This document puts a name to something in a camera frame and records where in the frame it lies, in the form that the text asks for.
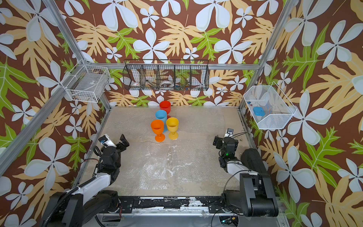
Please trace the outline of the yellow wine glass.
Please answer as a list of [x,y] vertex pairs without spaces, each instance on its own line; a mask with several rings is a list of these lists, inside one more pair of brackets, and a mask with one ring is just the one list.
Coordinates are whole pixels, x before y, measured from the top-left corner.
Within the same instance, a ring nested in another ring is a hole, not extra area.
[[170,117],[166,121],[166,126],[169,131],[169,139],[176,140],[179,137],[179,134],[177,132],[179,128],[179,120],[175,117]]

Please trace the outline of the orange wine glass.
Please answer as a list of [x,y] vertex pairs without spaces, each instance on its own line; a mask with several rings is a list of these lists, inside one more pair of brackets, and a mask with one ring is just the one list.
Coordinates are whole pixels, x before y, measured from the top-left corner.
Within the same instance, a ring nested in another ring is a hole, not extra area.
[[161,120],[154,120],[150,126],[153,133],[155,134],[156,142],[163,142],[165,140],[165,135],[163,134],[164,122]]

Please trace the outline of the blue wine glass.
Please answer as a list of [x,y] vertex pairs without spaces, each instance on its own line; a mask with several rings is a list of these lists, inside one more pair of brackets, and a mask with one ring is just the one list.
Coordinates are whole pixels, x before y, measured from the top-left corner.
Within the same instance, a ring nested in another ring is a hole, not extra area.
[[157,120],[161,120],[164,123],[164,132],[167,132],[167,126],[166,126],[166,121],[167,121],[167,112],[165,110],[158,110],[155,113],[155,117]]

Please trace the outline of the red wine glass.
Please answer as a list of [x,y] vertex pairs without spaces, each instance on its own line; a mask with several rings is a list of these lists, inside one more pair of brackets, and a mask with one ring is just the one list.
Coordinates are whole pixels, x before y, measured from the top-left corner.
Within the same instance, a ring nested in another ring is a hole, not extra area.
[[162,101],[160,104],[160,109],[166,111],[167,118],[170,118],[171,116],[169,113],[171,112],[171,103],[169,101]]

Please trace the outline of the bubble yellow glass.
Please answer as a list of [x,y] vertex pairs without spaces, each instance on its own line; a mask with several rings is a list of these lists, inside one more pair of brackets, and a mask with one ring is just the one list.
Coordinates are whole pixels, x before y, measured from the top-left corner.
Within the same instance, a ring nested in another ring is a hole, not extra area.
[[173,144],[171,172],[176,183],[227,180],[231,175],[220,167],[219,150],[213,136],[176,140]]

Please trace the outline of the bubble blue glass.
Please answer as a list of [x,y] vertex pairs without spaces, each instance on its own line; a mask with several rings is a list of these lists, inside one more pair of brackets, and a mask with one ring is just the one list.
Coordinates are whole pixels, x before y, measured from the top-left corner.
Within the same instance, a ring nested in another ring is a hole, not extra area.
[[167,189],[173,168],[171,145],[132,143],[121,153],[120,174],[112,187],[129,191]]

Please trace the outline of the bubble orange glass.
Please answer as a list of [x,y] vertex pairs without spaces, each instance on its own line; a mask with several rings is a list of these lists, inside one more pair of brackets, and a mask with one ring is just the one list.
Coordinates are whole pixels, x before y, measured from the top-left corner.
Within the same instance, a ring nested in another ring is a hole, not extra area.
[[179,120],[179,129],[183,132],[218,135],[226,131],[221,107],[174,107],[171,116]]

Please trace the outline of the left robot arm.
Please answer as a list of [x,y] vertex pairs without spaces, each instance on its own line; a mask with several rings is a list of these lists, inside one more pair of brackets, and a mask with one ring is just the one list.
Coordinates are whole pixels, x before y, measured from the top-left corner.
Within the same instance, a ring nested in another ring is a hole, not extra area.
[[124,135],[120,136],[117,144],[107,134],[98,140],[102,147],[92,148],[99,157],[93,176],[73,189],[51,196],[39,226],[81,227],[103,211],[119,210],[118,193],[107,190],[107,187],[116,181],[120,173],[121,153],[130,143]]

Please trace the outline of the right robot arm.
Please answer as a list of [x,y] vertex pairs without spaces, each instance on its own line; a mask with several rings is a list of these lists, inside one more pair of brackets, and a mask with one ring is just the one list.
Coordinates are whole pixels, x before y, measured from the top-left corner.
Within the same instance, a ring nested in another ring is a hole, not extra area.
[[270,175],[259,152],[246,149],[241,158],[235,156],[238,141],[233,137],[216,136],[213,145],[219,149],[220,166],[239,181],[239,190],[227,190],[221,194],[226,208],[237,208],[246,217],[276,217],[279,209]]

